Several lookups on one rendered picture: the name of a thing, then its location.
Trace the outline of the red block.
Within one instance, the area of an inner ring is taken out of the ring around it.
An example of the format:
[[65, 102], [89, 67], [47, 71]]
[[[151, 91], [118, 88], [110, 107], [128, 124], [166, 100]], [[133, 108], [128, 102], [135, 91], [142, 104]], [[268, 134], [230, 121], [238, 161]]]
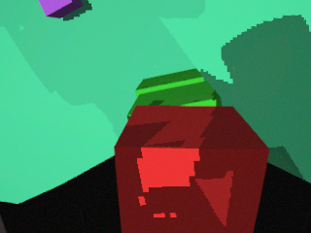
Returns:
[[269, 148], [234, 106], [135, 105], [114, 151], [121, 233], [254, 233]]

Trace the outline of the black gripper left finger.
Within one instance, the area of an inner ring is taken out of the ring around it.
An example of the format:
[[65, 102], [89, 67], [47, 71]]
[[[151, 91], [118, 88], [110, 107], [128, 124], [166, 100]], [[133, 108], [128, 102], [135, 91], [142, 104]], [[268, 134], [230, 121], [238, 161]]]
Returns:
[[121, 233], [116, 156], [19, 205], [0, 202], [0, 233]]

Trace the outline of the purple cube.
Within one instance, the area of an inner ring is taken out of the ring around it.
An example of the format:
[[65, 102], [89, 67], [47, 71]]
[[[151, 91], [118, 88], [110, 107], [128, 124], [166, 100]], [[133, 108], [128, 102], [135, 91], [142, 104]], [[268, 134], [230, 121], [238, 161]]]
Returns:
[[62, 18], [77, 11], [83, 6], [82, 0], [39, 0], [44, 9], [44, 15], [53, 18]]

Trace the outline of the green block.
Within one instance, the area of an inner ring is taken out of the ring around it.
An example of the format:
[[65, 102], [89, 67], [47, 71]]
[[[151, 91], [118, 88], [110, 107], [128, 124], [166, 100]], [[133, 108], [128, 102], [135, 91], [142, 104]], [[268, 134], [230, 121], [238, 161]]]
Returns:
[[170, 88], [170, 86], [202, 83], [203, 77], [197, 69], [180, 71], [180, 73], [162, 75], [162, 77], [143, 79], [136, 88], [136, 97], [139, 93], [151, 90]]
[[170, 88], [137, 94], [129, 110], [128, 120], [135, 105], [221, 106], [222, 97], [215, 92], [209, 82], [202, 82], [170, 86]]

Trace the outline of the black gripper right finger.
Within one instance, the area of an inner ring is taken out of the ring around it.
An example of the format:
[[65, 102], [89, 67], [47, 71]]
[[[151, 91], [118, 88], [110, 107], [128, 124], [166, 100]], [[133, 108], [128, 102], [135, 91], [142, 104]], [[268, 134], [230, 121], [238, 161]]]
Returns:
[[267, 163], [254, 233], [311, 233], [311, 183]]

